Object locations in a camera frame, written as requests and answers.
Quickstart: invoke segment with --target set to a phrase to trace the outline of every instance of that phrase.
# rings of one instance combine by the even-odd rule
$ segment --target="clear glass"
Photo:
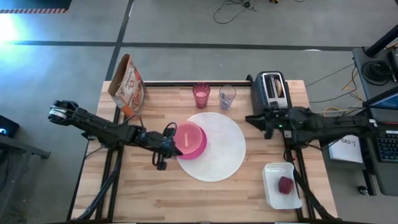
[[[225,85],[220,88],[220,108],[229,110],[236,96],[236,90],[231,85]]]
[[[210,86],[207,83],[196,83],[192,88],[193,95],[195,97],[195,103],[197,108],[203,109],[207,106],[207,100],[209,99]]]

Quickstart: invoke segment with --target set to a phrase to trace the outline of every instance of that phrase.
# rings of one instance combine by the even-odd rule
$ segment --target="plum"
[[[278,188],[279,192],[282,194],[290,194],[293,190],[293,180],[288,177],[281,177],[279,179]]]

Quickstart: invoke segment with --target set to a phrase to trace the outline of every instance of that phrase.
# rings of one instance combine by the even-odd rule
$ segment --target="gray floor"
[[[115,42],[127,2],[73,0],[66,14],[0,14],[0,23],[8,31],[0,39]],[[244,12],[232,23],[219,25],[212,16],[222,2],[136,0],[124,42],[351,47],[372,44],[398,21],[394,0],[306,0],[301,4],[281,0],[278,5],[257,1],[257,12]],[[228,6],[218,16],[228,19],[236,10],[240,8]],[[76,128],[49,123],[49,106],[53,100],[74,100],[95,112],[113,50],[0,45],[0,89],[7,96],[0,98],[0,114],[21,125],[18,139],[52,152],[47,161],[32,160],[9,208],[13,220],[20,216],[28,218],[28,223],[66,219],[87,141]],[[122,47],[118,57],[125,53],[132,54],[145,80],[242,80],[249,73],[279,70],[286,79],[310,83],[353,63],[351,52]],[[352,69],[308,87],[310,100],[340,95]],[[361,89],[359,80],[356,83]],[[345,96],[311,106],[323,111],[327,106],[346,108],[355,103]],[[325,161],[339,217],[374,223],[398,219],[397,197],[379,191],[376,197],[361,196],[355,191],[364,182],[360,170]]]

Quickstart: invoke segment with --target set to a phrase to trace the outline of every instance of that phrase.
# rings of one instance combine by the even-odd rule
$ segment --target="white document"
[[[351,134],[329,146],[329,155],[330,159],[363,163],[359,138]]]

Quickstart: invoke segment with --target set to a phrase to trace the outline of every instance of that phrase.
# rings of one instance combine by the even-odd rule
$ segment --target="wooden tabletop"
[[[309,106],[304,82],[287,81],[293,106]],[[97,115],[113,120],[115,104],[104,82]],[[191,87],[148,87],[142,110],[144,126],[162,132],[171,122],[188,119],[197,113],[217,112],[228,116],[241,128],[246,140],[242,166],[230,178],[219,182],[202,182],[189,176],[176,159],[167,160],[167,170],[157,171],[152,153],[136,147],[125,147],[116,198],[114,222],[294,222],[294,210],[274,210],[266,203],[261,171],[271,162],[285,162],[282,135],[276,131],[270,140],[245,122],[252,114],[249,87],[236,87],[237,95],[228,111],[220,110],[218,87],[211,87],[208,106],[198,109]],[[88,152],[98,148],[90,142]],[[106,150],[92,154],[85,161],[72,218],[78,217],[98,193]],[[337,217],[322,153],[306,148],[303,157],[310,188],[320,203]],[[307,217],[306,201],[303,201]],[[108,211],[107,194],[104,213]]]

